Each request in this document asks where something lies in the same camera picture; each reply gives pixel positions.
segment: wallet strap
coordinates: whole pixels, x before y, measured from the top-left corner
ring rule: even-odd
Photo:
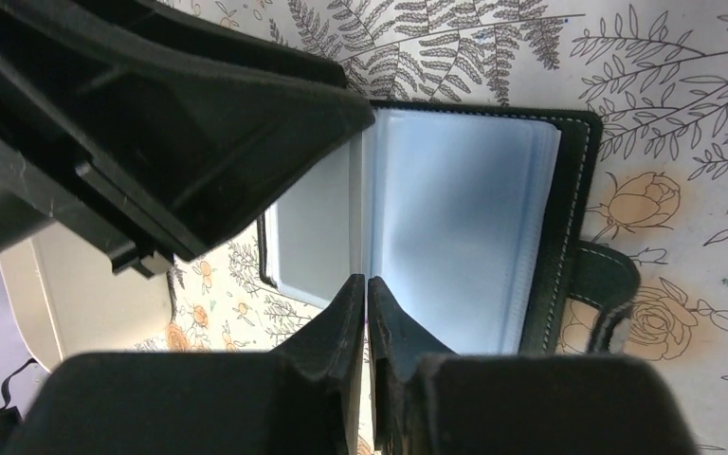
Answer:
[[[640,274],[627,256],[606,246],[579,241],[568,297],[598,310],[589,353],[610,350],[615,326],[628,318]]]

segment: black leather wallet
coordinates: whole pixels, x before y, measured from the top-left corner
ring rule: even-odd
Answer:
[[[601,137],[602,125],[599,117],[589,112],[565,110],[375,100],[371,103],[376,112],[432,111],[464,116],[539,120],[554,125],[560,134],[558,151],[542,220],[534,277],[518,352],[549,353],[555,349],[567,298],[583,301],[598,310],[599,316],[591,334],[588,351],[606,351],[610,345],[612,329],[628,315],[631,308],[629,302],[640,278],[632,261],[623,254],[579,239]],[[300,221],[305,223],[311,216],[306,213]],[[278,224],[274,218],[276,216],[270,210],[258,220],[261,279],[292,297],[299,298],[299,293],[289,293],[283,289],[281,283],[271,277],[273,248],[267,247],[267,237],[277,235],[273,234],[271,226]],[[318,234],[317,241],[333,242],[333,239],[325,239]]]

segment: botanical wallpaper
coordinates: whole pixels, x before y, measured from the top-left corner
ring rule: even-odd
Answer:
[[[369,98],[589,109],[605,134],[582,238],[638,265],[625,351],[652,362],[701,450],[728,452],[728,0],[166,0],[338,61]],[[248,228],[171,274],[139,349],[265,350],[318,310],[258,279]],[[569,302],[559,349],[595,311]],[[372,452],[369,378],[359,454]]]

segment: orange rose drawing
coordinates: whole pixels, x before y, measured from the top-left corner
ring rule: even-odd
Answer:
[[[590,208],[607,219],[607,225],[593,238],[620,229],[634,233],[636,228],[668,228],[664,223],[674,216],[680,207],[680,186],[661,173],[642,173],[618,186],[615,175],[608,173],[615,184],[615,191],[608,204]]]
[[[183,333],[183,329],[175,323],[166,327],[166,345],[171,351],[185,352],[190,348],[188,338]]]
[[[568,300],[559,337],[561,352],[565,354],[584,354],[590,341],[591,328],[598,316],[598,310],[581,301]]]
[[[193,307],[193,321],[200,327],[208,327],[208,312],[201,305]]]
[[[361,436],[358,436],[358,447],[355,450],[355,455],[373,455],[370,445]]]
[[[645,360],[670,360],[685,352],[696,317],[685,308],[687,296],[667,280],[666,290],[641,287],[629,324],[624,351]]]

